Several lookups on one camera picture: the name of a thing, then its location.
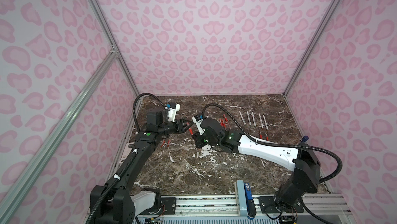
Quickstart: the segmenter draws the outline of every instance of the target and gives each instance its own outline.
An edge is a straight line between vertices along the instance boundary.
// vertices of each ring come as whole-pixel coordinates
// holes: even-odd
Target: electrical wire
[[[161,215],[161,222],[164,221],[164,212],[166,211],[166,206],[165,205],[162,205],[162,206],[163,206],[164,210],[163,210],[163,214]]]
[[[124,173],[127,171],[128,167],[132,164],[136,157],[136,151],[132,153],[131,158],[128,160],[128,162],[125,164],[125,166],[121,169],[121,171],[117,174],[117,176],[122,177]],[[109,192],[113,189],[113,187],[119,182],[119,179],[114,178],[113,181],[108,184],[106,189],[102,192],[101,196],[98,198],[97,202],[93,206],[93,208],[90,211],[90,215],[87,218],[86,224],[94,223],[94,216],[95,212],[98,210],[98,208],[102,205],[102,203],[106,200]]]
[[[266,212],[266,209],[268,208],[268,207],[271,207],[272,205],[266,205],[265,207],[263,207],[263,210],[265,211],[265,214],[270,218],[270,219],[272,219],[272,220],[277,220],[278,218],[280,218],[280,216],[283,214],[283,212],[281,211],[280,212],[280,214],[277,216],[277,217],[270,217],[269,215],[268,215],[268,213]]]
[[[154,217],[154,219],[156,219],[156,218],[160,217],[162,214],[164,214],[164,211],[166,210],[166,206],[165,205],[161,205],[160,207],[162,209],[162,212],[158,216]]]
[[[315,213],[313,213],[312,211],[310,211],[310,209],[308,209],[305,205],[305,203],[303,202],[303,198],[302,196],[300,196],[300,203],[302,204],[303,208],[309,213],[311,214],[311,216],[313,216],[314,218],[316,218],[317,220],[324,222],[325,224],[333,224],[332,222],[329,222],[327,220],[324,220],[323,218],[317,216]]]
[[[296,214],[295,223],[298,223],[298,212],[295,209],[295,207],[293,208],[293,210],[295,210],[295,214]]]
[[[153,94],[151,94],[151,93],[142,93],[142,94],[140,94],[139,96],[137,96],[137,97],[135,98],[134,104],[133,104],[133,106],[132,106],[132,115],[133,115],[133,117],[134,117],[134,122],[135,122],[135,124],[136,124],[136,130],[137,130],[138,132],[140,132],[141,130],[140,130],[140,128],[139,128],[138,120],[136,119],[135,108],[136,108],[136,104],[137,104],[138,100],[139,100],[141,97],[143,97],[143,96],[150,96],[150,97],[153,97],[154,99],[156,99],[156,100],[161,104],[161,106],[162,106],[163,108],[166,107],[166,106],[163,104],[163,102],[162,102],[158,97],[156,97],[155,95],[153,95]]]
[[[222,107],[219,104],[216,103],[209,103],[207,104],[203,110],[202,110],[202,116],[206,116],[205,115],[205,111],[209,106],[215,106],[220,108],[222,111],[224,111],[225,113],[227,113],[228,116],[230,116],[230,118],[234,121],[234,123],[237,125],[237,127],[239,127],[239,129],[253,142],[258,143],[260,145],[265,145],[265,146],[269,146],[269,147],[285,147],[285,148],[296,148],[296,149],[300,149],[300,150],[313,150],[313,151],[317,151],[317,152],[322,152],[325,154],[330,155],[331,157],[333,157],[336,162],[337,162],[337,167],[334,170],[334,172],[332,172],[330,175],[321,178],[320,179],[320,183],[323,183],[325,181],[330,180],[331,178],[335,177],[337,174],[340,173],[340,171],[342,170],[342,160],[340,159],[340,157],[338,155],[336,155],[335,153],[321,148],[321,147],[312,147],[312,146],[303,146],[303,145],[286,145],[286,144],[277,144],[277,143],[269,143],[269,142],[262,142],[262,141],[257,141],[254,137],[252,137],[251,135],[249,135],[240,125],[239,122],[237,122],[237,120],[235,119],[235,117],[233,117],[224,107]]]

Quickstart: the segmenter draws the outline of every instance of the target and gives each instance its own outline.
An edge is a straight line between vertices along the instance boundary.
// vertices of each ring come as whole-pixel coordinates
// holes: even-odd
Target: blue device
[[[256,216],[254,199],[252,198],[251,187],[249,183],[244,183],[245,199],[247,202],[248,217],[253,219]]]

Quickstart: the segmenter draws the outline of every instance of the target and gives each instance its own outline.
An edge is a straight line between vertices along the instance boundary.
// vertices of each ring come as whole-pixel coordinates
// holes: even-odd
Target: marble tabletop
[[[223,96],[183,96],[159,97],[166,104],[181,104],[177,118],[191,119],[201,112],[208,103],[218,103],[225,107],[245,130],[255,137],[259,132],[265,138],[282,144],[298,144],[301,139],[298,127],[282,95],[223,95]],[[140,126],[146,121],[147,109],[158,103],[144,97],[137,116]],[[239,111],[246,121],[244,126]],[[250,127],[247,111],[254,112],[256,127]],[[206,114],[220,119],[223,112],[216,107],[207,108]],[[269,130],[261,128],[259,114],[265,115]],[[158,146],[147,160],[139,174],[132,194],[144,187],[157,187],[162,195],[203,195],[231,194],[235,192],[234,182],[238,179],[251,184],[253,194],[272,194],[285,182],[291,172],[273,162],[249,155],[219,152],[218,147],[197,149],[189,132],[171,135],[163,147]],[[326,193],[325,185],[320,185],[319,193]]]

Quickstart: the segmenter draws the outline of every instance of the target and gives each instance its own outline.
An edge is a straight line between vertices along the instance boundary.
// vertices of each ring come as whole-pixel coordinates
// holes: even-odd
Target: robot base
[[[277,210],[276,207],[275,207],[274,197],[273,196],[258,197],[258,199],[259,199],[259,205],[261,207],[261,212],[263,214],[265,214],[265,213],[268,213],[268,214],[278,214],[278,213],[280,213],[280,211]],[[303,213],[304,212],[304,209],[303,209],[302,205],[300,204],[299,200],[295,203],[294,207],[295,207],[295,210],[297,211],[297,213]]]
[[[161,205],[166,207],[164,214],[175,214],[176,198],[175,197],[162,197]],[[148,210],[143,211],[140,215],[149,215]]]

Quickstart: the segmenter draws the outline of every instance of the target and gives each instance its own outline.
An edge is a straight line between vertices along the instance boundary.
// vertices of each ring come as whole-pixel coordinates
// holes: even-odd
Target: marker
[[[263,122],[262,122],[262,116],[261,116],[261,114],[259,114],[259,119],[261,120],[261,126],[262,126],[262,128],[263,128]]]
[[[229,130],[231,130],[231,127],[230,127],[229,121],[227,120],[227,118],[226,118],[225,114],[224,114],[224,118],[225,118],[225,121],[226,121],[227,125],[229,126]]]
[[[256,127],[255,118],[254,118],[254,112],[251,112],[251,113],[252,113],[252,120],[254,120],[254,126]]]
[[[243,118],[243,115],[241,114],[241,111],[239,111],[239,112],[240,112],[241,120],[243,120],[244,125],[246,125],[245,120],[244,120],[244,118]]]
[[[269,128],[268,128],[268,123],[266,122],[265,115],[263,115],[263,120],[265,121],[266,130],[269,130]]]
[[[225,125],[225,123],[223,122],[222,119],[221,119],[221,126],[224,127],[224,128],[226,128],[226,125]]]
[[[247,117],[248,117],[249,126],[252,127],[251,119],[249,118],[249,113],[248,113],[248,111],[247,111]]]

